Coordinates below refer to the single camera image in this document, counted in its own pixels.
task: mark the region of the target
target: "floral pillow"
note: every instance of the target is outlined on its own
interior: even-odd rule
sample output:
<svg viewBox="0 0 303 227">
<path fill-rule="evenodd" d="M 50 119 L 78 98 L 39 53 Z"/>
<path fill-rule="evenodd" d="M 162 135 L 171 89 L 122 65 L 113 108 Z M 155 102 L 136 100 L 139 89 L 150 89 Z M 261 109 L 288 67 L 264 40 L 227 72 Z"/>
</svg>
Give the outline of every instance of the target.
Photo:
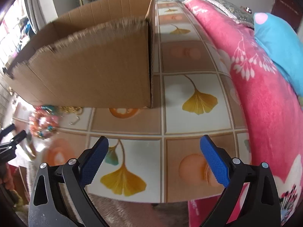
<svg viewBox="0 0 303 227">
<path fill-rule="evenodd" d="M 242 24 L 254 28 L 254 17 L 251 13 L 237 7 L 236 5 L 225 0 L 207 0 L 220 8 L 228 17 L 232 18 L 237 24 Z"/>
</svg>

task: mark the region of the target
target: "pink blanket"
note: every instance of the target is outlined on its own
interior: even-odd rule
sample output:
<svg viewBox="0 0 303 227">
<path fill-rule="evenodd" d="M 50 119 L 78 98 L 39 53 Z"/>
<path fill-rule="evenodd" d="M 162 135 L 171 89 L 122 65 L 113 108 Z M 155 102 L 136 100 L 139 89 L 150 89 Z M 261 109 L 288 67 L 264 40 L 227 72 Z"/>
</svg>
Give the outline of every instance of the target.
<svg viewBox="0 0 303 227">
<path fill-rule="evenodd" d="M 211 37 L 230 71 L 249 130 L 252 164 L 269 164 L 281 206 L 281 224 L 292 215 L 302 189 L 303 112 L 291 86 L 254 40 L 254 31 L 236 24 L 205 0 L 186 0 Z M 234 220 L 245 199 L 244 187 L 230 218 Z M 201 224 L 199 201 L 189 202 L 190 224 Z"/>
</svg>

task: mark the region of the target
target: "cardboard box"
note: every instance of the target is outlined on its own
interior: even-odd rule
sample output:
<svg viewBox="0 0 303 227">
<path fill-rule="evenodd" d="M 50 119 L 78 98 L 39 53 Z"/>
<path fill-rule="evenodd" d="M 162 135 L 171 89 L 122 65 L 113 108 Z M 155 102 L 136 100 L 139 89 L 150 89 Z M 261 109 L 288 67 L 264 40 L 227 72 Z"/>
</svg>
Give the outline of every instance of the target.
<svg viewBox="0 0 303 227">
<path fill-rule="evenodd" d="M 155 0 L 98 0 L 47 24 L 7 66 L 32 105 L 152 107 Z"/>
</svg>

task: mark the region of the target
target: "table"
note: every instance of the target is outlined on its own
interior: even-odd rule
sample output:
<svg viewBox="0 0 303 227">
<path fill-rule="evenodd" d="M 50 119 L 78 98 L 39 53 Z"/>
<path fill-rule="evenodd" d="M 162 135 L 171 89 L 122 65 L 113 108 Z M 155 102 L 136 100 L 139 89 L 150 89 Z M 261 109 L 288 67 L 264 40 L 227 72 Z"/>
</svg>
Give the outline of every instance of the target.
<svg viewBox="0 0 303 227">
<path fill-rule="evenodd" d="M 77 158 L 101 135 L 109 153 L 87 192 L 133 202 L 179 202 L 220 195 L 201 154 L 208 134 L 231 157 L 250 163 L 249 136 L 240 101 L 225 66 L 204 29 L 181 3 L 156 4 L 152 109 L 84 108 L 61 118 L 57 134 L 35 139 L 35 163 Z M 19 99 L 13 120 L 28 127 L 33 107 Z"/>
</svg>

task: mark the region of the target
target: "blue gripper pad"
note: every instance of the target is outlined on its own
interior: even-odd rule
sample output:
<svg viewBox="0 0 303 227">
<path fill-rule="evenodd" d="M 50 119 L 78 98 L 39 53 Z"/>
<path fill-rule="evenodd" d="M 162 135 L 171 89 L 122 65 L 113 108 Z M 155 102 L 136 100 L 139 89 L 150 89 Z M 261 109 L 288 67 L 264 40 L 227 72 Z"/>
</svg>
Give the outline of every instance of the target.
<svg viewBox="0 0 303 227">
<path fill-rule="evenodd" d="M 200 149 L 207 160 L 218 183 L 223 184 L 227 188 L 229 184 L 228 167 L 221 159 L 216 151 L 212 140 L 208 136 L 203 136 L 200 139 Z"/>
<path fill-rule="evenodd" d="M 79 184 L 82 187 L 92 183 L 102 161 L 109 150 L 109 141 L 107 138 L 101 137 L 91 149 L 92 154 L 81 168 Z"/>
</svg>

